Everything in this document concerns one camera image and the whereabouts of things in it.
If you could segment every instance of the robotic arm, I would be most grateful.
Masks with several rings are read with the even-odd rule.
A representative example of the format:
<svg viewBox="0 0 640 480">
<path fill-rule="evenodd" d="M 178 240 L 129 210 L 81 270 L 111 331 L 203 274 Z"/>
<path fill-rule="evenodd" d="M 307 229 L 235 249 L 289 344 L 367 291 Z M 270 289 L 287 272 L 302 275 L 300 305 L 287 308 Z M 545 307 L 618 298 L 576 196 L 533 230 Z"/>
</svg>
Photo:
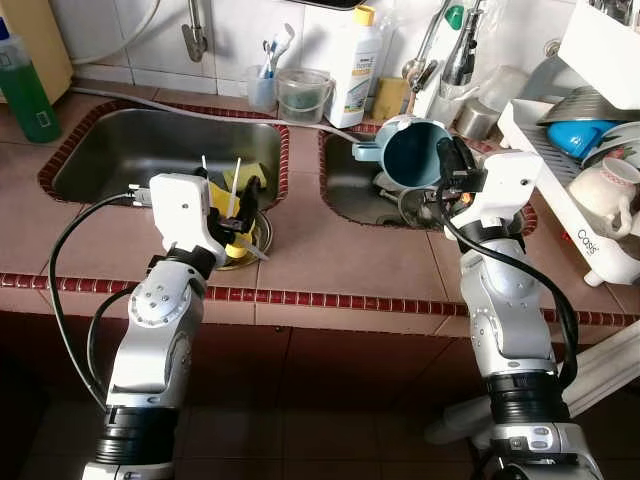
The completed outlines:
<svg viewBox="0 0 640 480">
<path fill-rule="evenodd" d="M 476 193 L 473 203 L 450 220 L 447 237 L 460 240 L 453 234 L 457 230 L 476 244 L 528 263 L 522 238 L 507 226 L 548 167 L 531 153 L 503 153 L 477 170 L 463 161 L 466 154 L 459 145 L 449 139 L 438 145 L 443 183 Z M 582 430 L 571 422 L 562 400 L 538 281 L 464 242 L 459 245 L 471 342 L 491 398 L 491 445 L 503 466 L 494 480 L 601 480 Z"/>
<path fill-rule="evenodd" d="M 256 182 L 257 177 L 249 184 Z M 224 265 L 224 246 L 233 242 L 234 232 L 248 231 L 257 211 L 249 194 L 241 199 L 238 217 L 219 218 L 209 207 L 208 180 L 194 175 L 157 175 L 150 191 L 141 193 L 138 198 L 150 194 L 167 255 L 129 299 L 129 326 L 114 362 L 104 431 L 85 480 L 173 478 L 174 429 L 206 280 Z"/>
<path fill-rule="evenodd" d="M 507 153 L 489 157 L 479 170 L 457 139 L 441 140 L 438 153 L 440 198 L 447 188 L 473 199 L 451 220 L 444 211 L 443 216 L 447 236 L 459 240 L 463 254 L 461 289 L 471 315 L 471 341 L 491 397 L 491 444 L 503 466 L 494 480 L 601 480 L 582 430 L 562 401 L 567 382 L 557 374 L 538 281 L 460 241 L 462 236 L 527 263 L 522 238 L 507 227 L 547 167 L 536 155 Z M 105 427 L 85 480 L 173 478 L 173 432 L 206 279 L 224 264 L 224 246 L 233 242 L 234 232 L 248 231 L 257 210 L 255 198 L 243 196 L 236 218 L 219 217 L 209 208 L 208 181 L 198 176 L 161 174 L 151 180 L 150 191 L 138 193 L 151 197 L 167 255 L 130 297 Z"/>
</svg>

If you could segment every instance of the chrome faucet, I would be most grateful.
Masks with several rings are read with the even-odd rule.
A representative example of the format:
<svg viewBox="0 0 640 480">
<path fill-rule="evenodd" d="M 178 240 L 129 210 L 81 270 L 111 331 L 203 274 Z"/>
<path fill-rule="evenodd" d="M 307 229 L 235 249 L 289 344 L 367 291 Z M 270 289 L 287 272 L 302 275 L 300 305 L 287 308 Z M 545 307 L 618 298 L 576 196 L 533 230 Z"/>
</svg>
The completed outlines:
<svg viewBox="0 0 640 480">
<path fill-rule="evenodd" d="M 435 60 L 431 61 L 431 63 L 427 65 L 426 59 L 429 50 L 433 45 L 433 40 L 436 36 L 436 32 L 438 31 L 438 27 L 440 26 L 450 4 L 451 0 L 443 0 L 438 11 L 433 15 L 433 17 L 431 17 L 427 31 L 424 34 L 422 43 L 420 44 L 418 54 L 402 67 L 402 78 L 409 82 L 409 87 L 414 93 L 418 93 L 425 87 L 438 66 L 438 62 Z"/>
<path fill-rule="evenodd" d="M 471 81 L 476 59 L 476 32 L 478 22 L 483 11 L 478 8 L 480 0 L 476 1 L 476 6 L 467 12 L 462 34 L 458 37 L 453 52 L 442 72 L 442 81 L 449 85 L 467 85 Z"/>
<path fill-rule="evenodd" d="M 191 25 L 184 23 L 182 25 L 182 36 L 184 43 L 187 44 L 187 52 L 189 58 L 193 62 L 202 60 L 204 52 L 207 51 L 207 38 L 202 33 L 200 25 L 200 17 L 198 15 L 198 0 L 187 0 L 189 4 L 189 16 L 191 17 Z"/>
</svg>

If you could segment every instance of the sink basin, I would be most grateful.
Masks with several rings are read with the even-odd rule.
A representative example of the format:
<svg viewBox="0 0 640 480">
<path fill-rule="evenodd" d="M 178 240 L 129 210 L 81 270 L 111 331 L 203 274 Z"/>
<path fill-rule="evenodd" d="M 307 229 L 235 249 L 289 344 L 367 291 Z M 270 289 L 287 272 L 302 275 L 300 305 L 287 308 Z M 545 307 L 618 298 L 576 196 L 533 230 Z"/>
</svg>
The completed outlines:
<svg viewBox="0 0 640 480">
<path fill-rule="evenodd" d="M 226 123 L 143 108 L 124 108 L 98 118 L 55 175 L 52 194 L 93 203 L 149 185 L 158 173 L 193 173 L 206 155 L 212 181 L 226 188 L 222 172 L 260 163 L 267 187 L 259 207 L 278 195 L 280 132 L 265 124 Z"/>
<path fill-rule="evenodd" d="M 362 140 L 373 140 L 373 135 L 360 135 Z M 374 177 L 382 171 L 375 162 L 358 162 L 351 154 L 351 143 L 338 135 L 327 135 L 324 143 L 324 182 L 323 198 L 337 214 L 366 225 L 410 227 L 400 215 L 397 204 L 380 196 L 380 189 L 373 184 Z M 532 213 L 526 217 L 535 218 Z M 434 203 L 429 204 L 434 217 L 438 210 Z M 427 230 L 442 231 L 442 225 L 434 220 Z M 530 233 L 533 228 L 527 225 L 522 212 L 514 217 L 509 230 L 511 233 Z"/>
</svg>

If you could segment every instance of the tiled countertop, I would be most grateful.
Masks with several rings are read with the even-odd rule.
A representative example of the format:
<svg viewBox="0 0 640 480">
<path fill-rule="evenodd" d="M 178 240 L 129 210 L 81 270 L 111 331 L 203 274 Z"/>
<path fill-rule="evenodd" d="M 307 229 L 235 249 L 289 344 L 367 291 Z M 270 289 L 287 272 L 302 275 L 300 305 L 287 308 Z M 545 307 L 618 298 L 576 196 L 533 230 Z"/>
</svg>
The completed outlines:
<svg viewBox="0 0 640 480">
<path fill-rule="evenodd" d="M 161 101 L 246 109 L 242 99 L 116 88 Z M 51 312 L 41 276 L 46 275 L 53 242 L 84 206 L 49 197 L 38 185 L 37 174 L 82 117 L 106 101 L 65 96 L 56 105 L 65 133 L 46 146 L 29 144 L 6 106 L 0 105 L 0 221 L 4 226 L 0 272 L 5 272 L 0 310 Z M 290 128 L 288 193 L 267 212 L 274 228 L 271 260 L 215 273 L 210 285 L 232 288 L 210 289 L 205 321 L 466 335 L 464 309 L 456 305 L 462 303 L 456 244 L 439 233 L 359 225 L 334 213 L 320 195 L 317 136 L 314 130 Z M 582 281 L 586 263 L 561 238 L 562 227 L 544 201 L 535 196 L 532 204 L 538 227 L 526 237 L 526 245 L 533 263 L 558 283 L 576 310 L 618 314 L 594 316 L 594 325 L 582 328 L 583 342 L 598 341 L 629 321 L 629 316 L 619 314 L 640 314 L 637 287 L 591 288 Z M 163 253 L 160 240 L 150 209 L 106 207 L 69 238 L 59 258 L 58 275 L 139 281 L 151 256 Z M 89 290 L 96 286 L 89 280 L 85 284 L 91 285 Z M 80 288 L 80 282 L 70 285 L 74 291 L 62 294 L 69 314 L 92 315 L 108 296 L 83 292 L 86 288 Z M 289 293 L 281 293 L 278 305 L 265 297 L 273 291 Z M 388 308 L 381 299 L 389 299 Z M 286 305 L 290 301 L 296 305 Z M 327 308 L 334 301 L 335 308 Z M 547 293 L 542 306 L 552 307 Z M 112 312 L 126 316 L 125 302 L 117 303 Z M 581 316 L 583 323 L 591 318 L 586 315 Z M 556 326 L 552 325 L 555 334 Z"/>
</svg>

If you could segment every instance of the green dish soap bottle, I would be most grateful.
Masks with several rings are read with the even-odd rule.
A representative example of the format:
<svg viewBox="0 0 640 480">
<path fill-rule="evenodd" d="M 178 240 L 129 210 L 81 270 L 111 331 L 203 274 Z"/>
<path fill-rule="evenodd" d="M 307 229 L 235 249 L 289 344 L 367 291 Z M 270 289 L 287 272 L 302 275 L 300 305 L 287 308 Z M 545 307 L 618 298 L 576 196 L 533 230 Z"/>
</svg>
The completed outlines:
<svg viewBox="0 0 640 480">
<path fill-rule="evenodd" d="M 47 94 L 22 39 L 9 35 L 0 17 L 0 89 L 30 142 L 46 143 L 60 136 Z"/>
</svg>

